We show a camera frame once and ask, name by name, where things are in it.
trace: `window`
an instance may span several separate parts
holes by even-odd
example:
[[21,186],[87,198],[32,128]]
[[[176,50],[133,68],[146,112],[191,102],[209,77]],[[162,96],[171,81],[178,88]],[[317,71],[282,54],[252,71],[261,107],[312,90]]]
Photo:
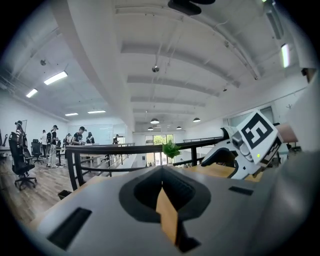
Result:
[[[167,144],[169,141],[174,142],[173,134],[168,135],[147,135],[145,136],[145,145],[162,145]],[[168,158],[163,152],[147,153],[146,154],[146,165],[149,167],[166,165],[172,163],[172,159]]]

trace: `office chair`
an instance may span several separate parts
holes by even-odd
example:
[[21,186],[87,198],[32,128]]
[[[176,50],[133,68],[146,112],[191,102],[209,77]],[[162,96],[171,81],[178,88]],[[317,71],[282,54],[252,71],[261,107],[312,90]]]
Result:
[[39,143],[39,140],[33,139],[33,141],[31,142],[31,153],[34,157],[36,157],[36,160],[34,160],[33,163],[38,162],[38,163],[42,164],[45,162],[45,161],[39,159],[39,157],[42,155],[41,145]]
[[17,182],[21,182],[19,186],[19,190],[21,190],[21,186],[24,183],[31,183],[35,188],[36,185],[31,180],[37,182],[37,179],[35,177],[26,177],[26,175],[29,176],[28,171],[35,168],[35,165],[30,164],[29,162],[29,160],[33,157],[24,157],[23,148],[18,147],[17,135],[14,132],[11,132],[9,137],[9,147],[14,162],[14,165],[12,165],[12,170],[16,175],[19,176],[19,179],[14,181],[14,185],[17,186]]

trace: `black metal railing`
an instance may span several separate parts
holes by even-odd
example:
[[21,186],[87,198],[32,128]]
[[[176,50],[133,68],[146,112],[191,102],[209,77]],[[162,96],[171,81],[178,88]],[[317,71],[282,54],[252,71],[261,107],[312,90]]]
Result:
[[[193,142],[186,142],[186,143],[177,143],[177,146],[180,146],[181,150],[185,149],[191,149],[191,163],[192,166],[197,165],[197,148],[204,147],[208,145],[215,145],[218,142],[223,140],[222,137],[216,137],[214,139],[207,139],[203,141],[193,141]],[[79,186],[82,186],[85,182],[83,179],[83,173],[82,170],[90,172],[90,171],[98,171],[98,172],[107,172],[112,175],[112,172],[132,172],[141,169],[141,167],[138,168],[126,168],[126,169],[117,169],[117,168],[111,168],[111,166],[108,166],[107,168],[97,168],[97,167],[84,167],[81,166],[81,163],[85,163],[87,161],[91,161],[92,158],[86,159],[81,161],[80,154],[89,154],[89,155],[131,155],[131,154],[145,154],[145,153],[158,153],[162,152],[162,145],[146,145],[146,146],[135,146],[134,143],[127,143],[125,144],[114,144],[114,145],[90,145],[90,146],[66,146],[66,157],[67,157],[67,163],[68,163],[68,170],[70,175],[70,181],[73,190],[76,190],[77,182],[76,178],[78,180]]]
[[223,137],[209,137],[209,138],[192,138],[192,139],[184,139],[183,142],[184,143],[188,143],[188,142],[202,142],[202,141],[208,141],[208,140],[215,140],[215,139],[222,139]]

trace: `whiteboard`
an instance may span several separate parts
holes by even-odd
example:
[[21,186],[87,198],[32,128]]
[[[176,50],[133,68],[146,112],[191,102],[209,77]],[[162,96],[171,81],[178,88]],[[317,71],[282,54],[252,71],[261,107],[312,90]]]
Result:
[[[93,124],[93,125],[84,125],[87,131],[82,134],[82,140],[86,141],[89,132],[92,133],[94,137],[94,142],[99,145],[110,145],[113,142],[113,133],[114,126],[113,124]],[[68,133],[73,136],[76,132],[79,131],[79,125],[70,125],[68,126]]]

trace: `potted plant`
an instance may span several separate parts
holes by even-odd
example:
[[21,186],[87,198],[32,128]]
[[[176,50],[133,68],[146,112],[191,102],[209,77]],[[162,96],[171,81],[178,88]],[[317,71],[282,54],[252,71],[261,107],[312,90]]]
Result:
[[162,152],[171,159],[181,154],[179,149],[180,147],[173,143],[172,140],[169,140],[167,144],[162,144]]

